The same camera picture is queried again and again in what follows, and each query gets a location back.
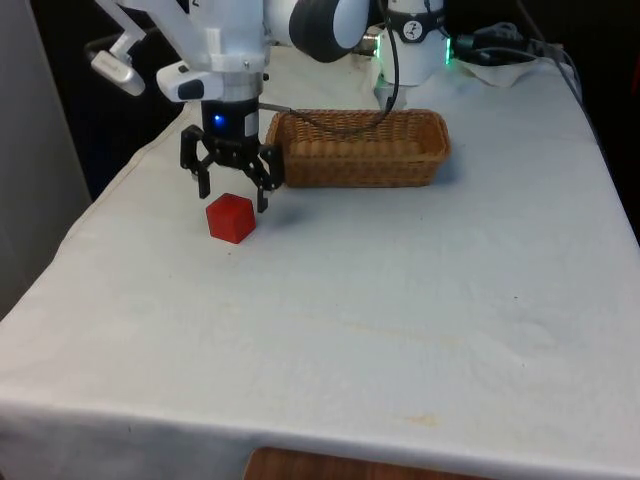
red block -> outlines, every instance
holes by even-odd
[[[253,203],[248,198],[225,193],[207,207],[211,236],[236,245],[256,228]]]

black wire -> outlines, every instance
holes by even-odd
[[[279,108],[274,105],[262,105],[262,107],[266,107],[270,110],[277,111],[285,111],[290,113],[301,120],[313,125],[314,127],[323,130],[328,133],[332,133],[334,135],[358,135],[363,132],[368,132],[369,130],[375,129],[378,125],[385,121],[385,119],[389,116],[389,113],[393,110],[393,107],[396,105],[396,101],[398,100],[398,93],[400,91],[400,60],[398,58],[398,46],[396,45],[395,35],[393,33],[393,28],[391,26],[391,19],[387,14],[387,11],[382,6],[382,0],[378,0],[378,8],[384,17],[384,24],[387,29],[387,34],[389,35],[389,41],[391,42],[391,53],[393,54],[393,69],[394,69],[394,85],[393,85],[393,93],[391,97],[387,100],[387,104],[383,112],[381,112],[377,118],[375,118],[369,125],[365,125],[363,127],[353,127],[353,128],[335,128],[330,125],[325,125],[322,122],[317,121],[312,116],[308,115],[305,112],[301,112],[299,110],[294,110],[293,108]]]
[[[580,95],[578,95],[576,87],[573,85],[573,82],[569,78],[569,75],[567,74],[567,72],[565,72],[564,68],[562,68],[562,65],[560,64],[560,60],[558,60],[558,56],[555,54],[556,52],[553,51],[553,49],[551,48],[551,45],[549,45],[549,42],[547,42],[547,39],[545,38],[544,34],[538,27],[538,24],[529,14],[527,7],[525,7],[524,4],[522,3],[522,0],[516,0],[516,5],[518,6],[520,13],[524,17],[525,21],[527,22],[531,30],[533,31],[534,35],[537,37],[537,40],[542,42],[542,46],[545,50],[544,52],[545,56],[551,57],[553,62],[556,64],[556,67],[558,67],[558,70],[560,71],[560,75],[562,75],[562,78],[564,79],[565,83],[569,87],[569,90],[571,90],[571,93],[576,99],[576,102],[578,102],[578,105],[580,105],[580,108],[582,109],[582,113],[587,119],[587,123],[589,124],[589,128],[591,128],[591,133],[593,134],[593,137],[595,138],[596,143],[598,144],[600,153],[605,159],[605,162],[607,162],[607,156],[605,155],[604,147],[602,145],[602,141],[600,140],[600,136],[598,135],[598,132],[596,131],[595,126],[593,125],[593,121],[591,120],[591,117],[589,116],[589,113],[587,112],[587,109],[584,106],[584,103],[582,102]]]

dark background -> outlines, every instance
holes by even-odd
[[[523,33],[531,33],[514,0],[447,1],[447,29],[452,34],[470,33],[498,21],[511,21]],[[563,44],[578,66],[587,110],[640,238],[640,193],[636,187],[640,91],[632,94],[634,71],[640,61],[640,1],[525,0],[525,4],[547,40]],[[92,72],[84,57],[85,43],[118,32],[92,0],[32,0],[32,7],[95,198],[136,150],[180,112],[182,107],[164,99],[154,81],[155,72],[177,61],[177,56],[161,36],[137,46],[134,66],[147,80],[147,91],[141,97],[129,97]],[[372,11],[372,23],[380,21],[375,7]],[[151,25],[143,16],[136,19],[143,27]]]

wicker basket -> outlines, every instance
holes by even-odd
[[[375,111],[308,110],[335,128],[370,124]],[[429,110],[391,112],[377,128],[335,135],[289,114],[277,114],[267,144],[282,145],[290,187],[422,187],[451,153],[443,118]]]

table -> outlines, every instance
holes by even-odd
[[[366,70],[276,49],[264,101],[375,107]],[[640,257],[553,69],[456,65],[434,185],[290,190],[240,246],[178,168],[196,107],[140,151],[0,323],[0,470],[237,479],[292,448],[496,478],[639,478]],[[270,115],[262,118],[262,134]]]

